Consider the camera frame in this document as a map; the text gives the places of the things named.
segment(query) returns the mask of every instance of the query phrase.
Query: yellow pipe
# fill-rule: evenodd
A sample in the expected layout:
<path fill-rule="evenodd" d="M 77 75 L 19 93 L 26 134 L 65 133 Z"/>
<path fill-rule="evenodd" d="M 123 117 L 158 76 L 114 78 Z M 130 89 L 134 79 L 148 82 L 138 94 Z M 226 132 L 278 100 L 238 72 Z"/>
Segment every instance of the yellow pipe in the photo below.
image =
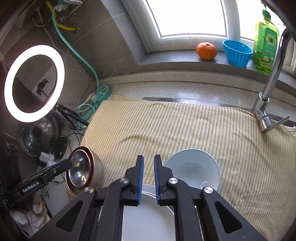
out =
<path fill-rule="evenodd" d="M 46 0 L 46 1 L 45 1 L 45 4 L 48 6 L 48 8 L 49 8 L 49 10 L 50 10 L 51 12 L 54 10 L 54 7 L 52 6 L 52 4 L 50 3 L 49 0 Z M 67 26 L 65 26 L 65 25 L 63 25 L 63 24 L 59 24 L 59 23 L 57 23 L 56 13 L 54 13 L 54 21 L 56 22 L 56 24 L 57 24 L 57 26 L 58 26 L 59 28 L 62 28 L 62 29 L 64 29 L 64 30 L 69 30 L 69 31 L 75 31 L 75 30 L 76 30 L 75 27 L 67 27 Z"/>

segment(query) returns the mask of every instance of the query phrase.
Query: glowing white ring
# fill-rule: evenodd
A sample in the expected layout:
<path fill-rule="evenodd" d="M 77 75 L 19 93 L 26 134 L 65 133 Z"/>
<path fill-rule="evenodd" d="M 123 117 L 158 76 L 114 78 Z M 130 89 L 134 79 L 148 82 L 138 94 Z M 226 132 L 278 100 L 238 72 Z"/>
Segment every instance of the glowing white ring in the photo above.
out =
<path fill-rule="evenodd" d="M 12 96 L 12 85 L 13 85 L 15 75 L 18 69 L 21 67 L 21 65 L 27 59 L 35 55 L 45 55 L 51 58 L 51 60 L 54 62 L 55 67 L 57 69 L 57 85 L 45 106 L 43 106 L 40 110 L 34 113 L 26 113 L 26 112 L 22 112 L 15 105 L 15 102 Z M 14 118 L 16 118 L 21 122 L 34 122 L 41 119 L 42 117 L 44 117 L 50 112 L 50 110 L 55 106 L 56 102 L 58 101 L 63 89 L 64 79 L 65 79 L 64 62 L 62 57 L 58 53 L 58 51 L 56 51 L 54 48 L 47 45 L 37 45 L 27 49 L 26 51 L 21 53 L 20 56 L 17 57 L 17 59 L 13 62 L 12 66 L 8 71 L 6 81 L 5 81 L 5 86 L 4 86 L 4 99 L 5 99 L 5 104 L 7 106 L 7 109 L 9 110 L 9 112 Z"/>

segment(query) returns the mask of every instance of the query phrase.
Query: faucet spout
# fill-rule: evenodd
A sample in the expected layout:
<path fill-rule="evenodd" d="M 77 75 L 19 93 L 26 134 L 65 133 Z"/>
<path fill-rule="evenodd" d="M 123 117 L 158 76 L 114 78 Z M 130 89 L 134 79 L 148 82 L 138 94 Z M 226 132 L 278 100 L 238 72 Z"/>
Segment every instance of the faucet spout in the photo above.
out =
<path fill-rule="evenodd" d="M 276 52 L 272 70 L 267 79 L 267 83 L 263 91 L 259 93 L 251 110 L 251 113 L 253 113 L 256 116 L 259 128 L 262 133 L 266 133 L 272 130 L 274 127 L 278 126 L 279 124 L 282 124 L 283 122 L 289 119 L 289 117 L 286 117 L 283 120 L 279 121 L 278 123 L 273 124 L 270 117 L 267 115 L 265 108 L 269 102 L 269 96 L 276 85 L 276 82 L 279 78 L 279 74 L 283 67 L 287 46 L 290 39 L 291 39 L 291 34 L 288 31 L 288 29 L 285 29 L 281 35 L 281 38 L 279 41 L 279 47 Z"/>

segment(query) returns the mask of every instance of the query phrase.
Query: window frame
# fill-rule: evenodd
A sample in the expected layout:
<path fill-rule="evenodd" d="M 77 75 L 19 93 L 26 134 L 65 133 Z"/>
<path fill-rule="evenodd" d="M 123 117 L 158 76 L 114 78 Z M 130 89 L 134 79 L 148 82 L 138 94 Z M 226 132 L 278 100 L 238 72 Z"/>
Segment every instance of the window frame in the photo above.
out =
<path fill-rule="evenodd" d="M 127 13 L 137 29 L 147 53 L 167 50 L 195 49 L 201 42 L 209 42 L 218 51 L 224 52 L 223 40 L 241 41 L 253 49 L 254 41 L 240 36 L 239 12 L 236 0 L 220 0 L 225 20 L 226 36 L 210 34 L 179 34 L 161 36 L 157 22 L 147 0 L 121 0 Z M 283 70 L 296 76 L 296 43 L 291 64 L 283 66 Z"/>

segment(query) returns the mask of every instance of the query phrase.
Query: blue silicone cup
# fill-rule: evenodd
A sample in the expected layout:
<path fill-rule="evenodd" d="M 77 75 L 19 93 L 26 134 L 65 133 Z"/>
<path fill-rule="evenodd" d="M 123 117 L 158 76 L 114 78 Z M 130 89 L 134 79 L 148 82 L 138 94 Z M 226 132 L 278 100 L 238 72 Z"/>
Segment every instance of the blue silicone cup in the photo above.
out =
<path fill-rule="evenodd" d="M 250 60 L 253 50 L 238 41 L 224 40 L 223 42 L 227 61 L 236 67 L 245 68 Z"/>

